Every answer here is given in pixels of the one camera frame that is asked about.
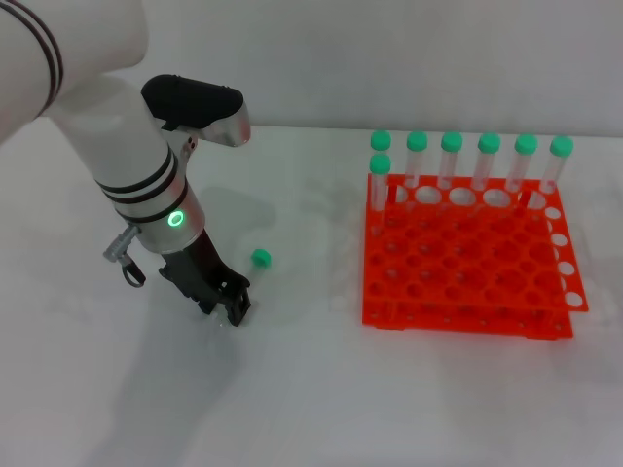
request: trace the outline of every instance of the clear plastic tube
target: clear plastic tube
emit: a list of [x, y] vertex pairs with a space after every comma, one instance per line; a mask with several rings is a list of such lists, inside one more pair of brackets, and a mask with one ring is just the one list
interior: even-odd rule
[[495, 154], [480, 153], [480, 155], [478, 156], [478, 162], [476, 162], [474, 176], [471, 179], [472, 190], [476, 192], [482, 192], [487, 187], [487, 181], [489, 180], [491, 167], [494, 165], [494, 155]]
[[452, 188], [452, 180], [455, 176], [455, 167], [457, 166], [457, 156], [458, 153], [442, 152], [441, 166], [439, 168], [439, 176], [437, 177], [437, 188], [439, 190], [450, 190]]
[[566, 161], [567, 159], [565, 158], [561, 158], [553, 154], [549, 155], [547, 167], [545, 168], [545, 172], [543, 173], [543, 178], [541, 178], [541, 183], [538, 186], [538, 190], [540, 192], [545, 195], [554, 193], [554, 191], [556, 190], [558, 179], [561, 176], [561, 172], [563, 171], [563, 167], [565, 167]]
[[385, 211], [385, 202], [387, 200], [387, 175], [372, 174], [372, 193], [371, 199], [372, 210], [377, 212]]
[[513, 164], [506, 177], [504, 190], [508, 193], [517, 193], [521, 190], [528, 172], [528, 165], [530, 165], [530, 156], [515, 153], [515, 159], [513, 159]]
[[407, 168], [405, 169], [405, 186], [416, 188], [420, 184], [423, 151], [407, 150]]

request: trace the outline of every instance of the test tube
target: test tube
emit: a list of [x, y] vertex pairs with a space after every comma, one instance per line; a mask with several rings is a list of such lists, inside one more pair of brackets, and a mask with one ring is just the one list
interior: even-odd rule
[[385, 153], [378, 153], [370, 159], [370, 173], [372, 173], [372, 188], [370, 201], [372, 210], [385, 211], [387, 199], [387, 175], [391, 170], [391, 159]]
[[478, 140], [478, 161], [474, 176], [471, 178], [471, 189], [476, 192], [482, 192], [487, 188], [487, 181], [491, 173], [491, 167], [494, 165], [494, 156], [499, 151], [499, 135], [497, 133], [484, 133]]
[[385, 151], [391, 147], [391, 134], [389, 134], [389, 131], [374, 131], [370, 138], [370, 146], [373, 151], [378, 153], [370, 159], [372, 209], [383, 212], [387, 198], [387, 174], [391, 169], [391, 159], [385, 154]]
[[533, 134], [520, 134], [515, 140], [515, 158], [510, 167], [504, 189], [508, 193], [521, 190], [530, 164], [530, 156], [536, 152], [538, 141]]
[[437, 177], [437, 188], [440, 190], [450, 190], [452, 188], [452, 179], [455, 176], [455, 167], [457, 166], [458, 151], [463, 145], [463, 137], [458, 132], [450, 131], [444, 133], [441, 138], [441, 166], [439, 168], [439, 176]]
[[424, 151], [428, 147], [428, 137], [423, 131], [413, 131], [407, 137], [407, 167], [405, 186], [416, 188], [420, 184], [421, 165]]
[[573, 152], [573, 141], [568, 136], [556, 136], [549, 147], [549, 160], [538, 190], [545, 195], [554, 193], [567, 158]]

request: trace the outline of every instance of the white table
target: white table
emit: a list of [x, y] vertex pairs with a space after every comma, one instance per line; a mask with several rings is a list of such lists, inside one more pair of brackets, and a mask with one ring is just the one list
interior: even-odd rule
[[591, 306], [571, 341], [364, 328], [368, 143], [255, 127], [242, 148], [195, 152], [189, 180], [224, 260], [247, 273], [254, 248], [274, 256], [237, 329], [223, 310], [203, 317], [140, 246], [141, 290], [101, 258], [123, 223], [49, 122], [5, 144], [0, 465], [621, 465], [623, 141], [575, 138], [561, 183]]

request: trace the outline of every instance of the white wall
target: white wall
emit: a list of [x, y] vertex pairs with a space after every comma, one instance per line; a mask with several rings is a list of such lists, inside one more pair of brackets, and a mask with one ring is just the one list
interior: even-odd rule
[[123, 72], [243, 91], [253, 123], [623, 135], [623, 0], [144, 0]]

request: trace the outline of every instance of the green bottle cap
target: green bottle cap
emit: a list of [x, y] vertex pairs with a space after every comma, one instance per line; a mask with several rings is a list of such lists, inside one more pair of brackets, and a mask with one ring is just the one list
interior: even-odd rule
[[537, 147], [538, 140], [533, 134], [520, 134], [515, 140], [515, 151], [522, 156], [531, 156], [536, 152]]
[[370, 171], [375, 175], [386, 175], [391, 170], [391, 159], [387, 154], [378, 153], [370, 158]]
[[573, 140], [568, 136], [556, 136], [552, 140], [549, 152], [559, 158], [568, 158], [573, 152]]
[[256, 268], [269, 268], [273, 263], [273, 257], [267, 250], [258, 248], [251, 255], [251, 261]]
[[391, 134], [389, 131], [375, 131], [370, 138], [370, 146], [375, 151], [386, 151], [391, 146]]
[[407, 137], [407, 148], [421, 152], [428, 147], [428, 136], [423, 131], [412, 131]]
[[449, 153], [457, 153], [463, 146], [463, 137], [456, 131], [444, 133], [441, 138], [441, 149]]
[[499, 134], [483, 133], [478, 140], [478, 149], [484, 154], [495, 154], [499, 151], [500, 142]]

